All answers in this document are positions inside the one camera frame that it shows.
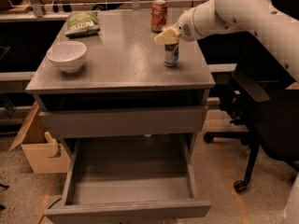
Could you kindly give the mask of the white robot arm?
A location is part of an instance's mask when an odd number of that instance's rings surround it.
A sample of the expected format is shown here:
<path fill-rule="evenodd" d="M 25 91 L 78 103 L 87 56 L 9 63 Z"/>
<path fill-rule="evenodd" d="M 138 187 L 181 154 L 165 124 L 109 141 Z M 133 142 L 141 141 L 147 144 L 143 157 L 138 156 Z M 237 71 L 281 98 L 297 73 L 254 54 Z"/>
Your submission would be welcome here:
<path fill-rule="evenodd" d="M 283 72 L 297 79 L 298 28 L 298 20 L 273 7 L 270 0 L 210 0 L 185 11 L 175 24 L 155 37 L 155 43 L 168 46 L 181 39 L 195 41 L 211 35 L 248 32 L 276 59 Z M 242 180 L 234 182 L 235 191 L 241 194 L 248 189 L 260 149 L 268 157 L 298 168 L 299 95 L 297 90 L 266 91 L 240 70 L 231 74 L 231 80 L 241 89 L 235 98 L 235 109 L 247 129 L 242 133 L 210 132 L 204 139 L 248 139 L 247 170 Z"/>

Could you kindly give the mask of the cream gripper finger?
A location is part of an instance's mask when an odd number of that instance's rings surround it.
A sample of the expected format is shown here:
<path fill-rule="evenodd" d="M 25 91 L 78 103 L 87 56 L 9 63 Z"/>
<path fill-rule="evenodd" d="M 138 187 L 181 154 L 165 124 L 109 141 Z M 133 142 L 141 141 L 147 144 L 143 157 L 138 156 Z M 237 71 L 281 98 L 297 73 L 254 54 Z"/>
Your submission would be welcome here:
<path fill-rule="evenodd" d="M 168 28 L 154 38 L 157 45 L 172 45 L 179 41 L 180 32 L 175 28 Z"/>

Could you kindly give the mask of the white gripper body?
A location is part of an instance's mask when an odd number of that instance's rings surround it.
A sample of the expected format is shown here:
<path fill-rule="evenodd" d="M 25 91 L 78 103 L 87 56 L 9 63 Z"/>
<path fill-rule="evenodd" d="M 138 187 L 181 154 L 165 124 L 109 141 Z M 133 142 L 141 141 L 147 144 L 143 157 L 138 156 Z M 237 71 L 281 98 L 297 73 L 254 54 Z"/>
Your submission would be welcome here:
<path fill-rule="evenodd" d="M 186 41 L 195 40 L 195 29 L 192 21 L 194 9 L 184 11 L 177 21 L 177 28 L 180 36 Z"/>

